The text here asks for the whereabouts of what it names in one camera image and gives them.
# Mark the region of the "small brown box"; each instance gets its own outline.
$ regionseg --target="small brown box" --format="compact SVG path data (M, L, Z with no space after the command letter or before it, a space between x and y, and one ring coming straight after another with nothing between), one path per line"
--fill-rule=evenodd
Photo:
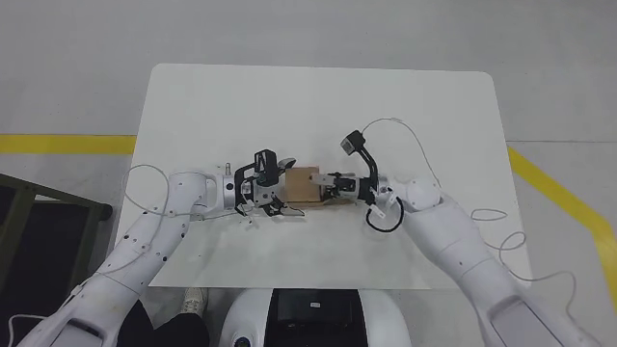
M319 168L291 168L285 171L287 202L321 202L319 185L313 184L309 179L313 173L319 173Z

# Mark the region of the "gray floor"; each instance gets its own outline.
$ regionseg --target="gray floor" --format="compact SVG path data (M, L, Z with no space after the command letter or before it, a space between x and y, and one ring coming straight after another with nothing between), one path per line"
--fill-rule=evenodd
M0 0L0 133L135 134L162 62L481 70L510 145L617 227L616 30L617 0ZM1 155L0 172L118 206L129 163ZM534 274L573 270L574 315L617 345L588 231L515 178ZM566 280L532 289L556 307L570 292ZM213 291L208 319L231 294ZM480 343L460 294L392 294L415 346Z

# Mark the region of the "black wire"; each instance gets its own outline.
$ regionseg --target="black wire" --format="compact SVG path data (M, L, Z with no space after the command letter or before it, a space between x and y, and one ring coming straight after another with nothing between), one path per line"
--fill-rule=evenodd
M373 223L370 222L370 214L373 211L371 208L368 208L368 210L366 211L366 223L368 224L368 226L382 233L392 233L397 230L398 227L400 227L403 223L403 217L405 217L405 208L403 207L403 200L399 197L396 197L396 202L398 202L398 206L400 206L401 208L401 215L398 218L398 223L396 223L394 227L391 227L389 229L381 229L380 227L375 227Z

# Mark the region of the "shoe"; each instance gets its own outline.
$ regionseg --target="shoe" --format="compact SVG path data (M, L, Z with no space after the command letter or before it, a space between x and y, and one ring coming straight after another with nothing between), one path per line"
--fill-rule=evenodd
M205 288L186 288L184 302L180 313L195 313L203 317L203 312L208 305L208 292Z

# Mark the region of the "table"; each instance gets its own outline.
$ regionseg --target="table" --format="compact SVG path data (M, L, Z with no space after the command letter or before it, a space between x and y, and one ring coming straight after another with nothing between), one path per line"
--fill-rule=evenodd
M150 76L133 165L167 173L238 169L255 152L322 172L367 174L362 159L339 143L381 117L416 131L443 189L468 212L490 207L508 217L481 223L498 245L522 224L491 77L482 72L403 69L158 65ZM411 134L395 123L366 131L380 173L430 176ZM154 206L164 198L160 174L139 169L127 190ZM153 286L427 289L454 283L428 262L401 228L392 234L364 223L365 206L308 210L305 218L239 215L190 225ZM117 241L139 217L125 201ZM526 248L510 266L530 275Z

